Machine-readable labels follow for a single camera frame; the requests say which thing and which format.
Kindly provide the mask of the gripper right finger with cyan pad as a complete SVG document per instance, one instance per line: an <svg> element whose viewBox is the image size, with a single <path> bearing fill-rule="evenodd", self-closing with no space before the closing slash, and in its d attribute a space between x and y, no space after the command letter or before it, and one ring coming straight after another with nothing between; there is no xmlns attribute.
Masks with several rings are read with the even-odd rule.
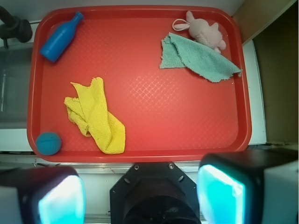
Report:
<svg viewBox="0 0 299 224"><path fill-rule="evenodd" d="M299 153L291 149L209 153L200 161L197 195L210 224L296 224Z"/></svg>

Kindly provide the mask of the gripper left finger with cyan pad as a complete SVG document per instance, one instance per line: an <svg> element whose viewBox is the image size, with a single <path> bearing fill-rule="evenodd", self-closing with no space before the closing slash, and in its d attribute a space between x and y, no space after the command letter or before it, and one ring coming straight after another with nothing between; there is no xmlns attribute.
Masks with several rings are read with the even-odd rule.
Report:
<svg viewBox="0 0 299 224"><path fill-rule="evenodd" d="M0 171L2 224L82 224L85 187L72 167Z"/></svg>

